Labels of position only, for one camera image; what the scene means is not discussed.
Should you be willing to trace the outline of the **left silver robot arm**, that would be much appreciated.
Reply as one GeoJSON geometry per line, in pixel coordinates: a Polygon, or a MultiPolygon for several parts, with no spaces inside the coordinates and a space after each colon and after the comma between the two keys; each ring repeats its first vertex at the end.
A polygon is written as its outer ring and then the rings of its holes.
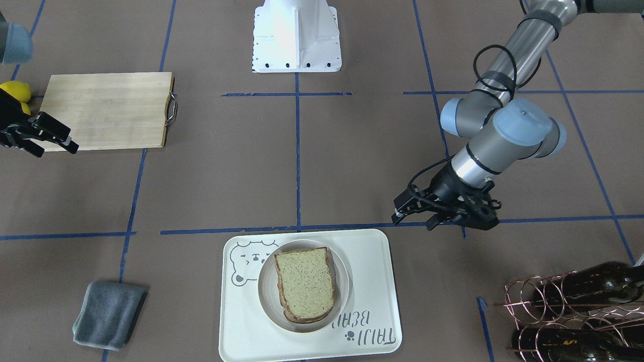
{"type": "Polygon", "coordinates": [[[393,224],[409,215],[431,212],[426,228],[441,224],[490,230],[499,224],[494,179],[517,160],[546,158],[567,139],[563,124],[534,103],[517,97],[540,66],[562,29],[582,14],[642,14],[642,1],[533,1],[489,68],[474,68],[474,88],[445,103],[441,129],[467,144],[440,161],[442,169],[425,189],[409,181],[394,200],[393,224]]]}

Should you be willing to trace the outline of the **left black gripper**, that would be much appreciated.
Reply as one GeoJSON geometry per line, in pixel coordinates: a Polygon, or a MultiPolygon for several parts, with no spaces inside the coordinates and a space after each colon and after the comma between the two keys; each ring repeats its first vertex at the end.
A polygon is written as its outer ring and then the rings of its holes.
{"type": "Polygon", "coordinates": [[[393,200],[394,213],[391,220],[400,224],[405,217],[431,211],[435,213],[426,221],[426,229],[433,231],[439,225],[460,225],[470,218],[469,208],[465,206],[467,193],[473,195],[476,188],[465,183],[448,163],[430,181],[428,193],[417,187],[407,187],[393,200]]]}

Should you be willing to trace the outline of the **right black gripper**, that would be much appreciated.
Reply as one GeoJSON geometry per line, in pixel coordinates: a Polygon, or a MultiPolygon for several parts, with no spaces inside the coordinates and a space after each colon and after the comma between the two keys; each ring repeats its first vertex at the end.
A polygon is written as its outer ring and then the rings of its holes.
{"type": "Polygon", "coordinates": [[[70,136],[71,129],[46,112],[28,116],[22,112],[19,101],[1,91],[2,146],[17,147],[36,157],[44,154],[44,148],[29,137],[57,144],[71,154],[76,154],[79,145],[70,136]]]}

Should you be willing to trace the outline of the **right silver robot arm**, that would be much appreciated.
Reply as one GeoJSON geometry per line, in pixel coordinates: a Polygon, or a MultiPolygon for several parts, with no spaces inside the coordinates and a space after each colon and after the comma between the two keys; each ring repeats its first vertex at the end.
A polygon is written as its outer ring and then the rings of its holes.
{"type": "MultiPolygon", "coordinates": [[[[34,55],[30,32],[2,18],[2,64],[23,64],[34,55]]],[[[16,147],[36,157],[45,150],[35,140],[51,142],[71,154],[79,149],[70,136],[71,129],[46,112],[31,115],[27,103],[31,99],[28,84],[18,81],[2,83],[1,139],[3,147],[16,147]]]]}

